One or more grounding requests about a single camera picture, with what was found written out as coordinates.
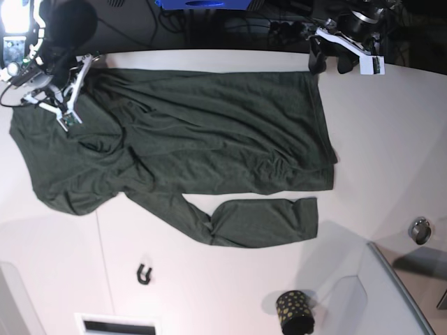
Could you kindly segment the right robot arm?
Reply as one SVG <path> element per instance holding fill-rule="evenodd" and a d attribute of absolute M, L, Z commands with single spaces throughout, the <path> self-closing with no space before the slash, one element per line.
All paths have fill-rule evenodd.
<path fill-rule="evenodd" d="M 27 88 L 17 108 L 43 108 L 64 129 L 81 124 L 75 105 L 97 57 L 78 51 L 97 26 L 88 1 L 1 2 L 1 82 Z"/>

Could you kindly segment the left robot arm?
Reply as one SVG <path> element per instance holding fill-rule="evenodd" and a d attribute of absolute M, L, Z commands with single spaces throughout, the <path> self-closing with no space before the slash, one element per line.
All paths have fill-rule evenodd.
<path fill-rule="evenodd" d="M 337 59 L 340 74 L 356 66 L 362 75 L 383 75 L 385 56 L 381 43 L 388 34 L 387 15 L 399 1 L 331 1 L 325 7 L 328 18 L 317 23 L 308 37 L 309 72 L 318 75 L 326 70 L 329 57 Z"/>

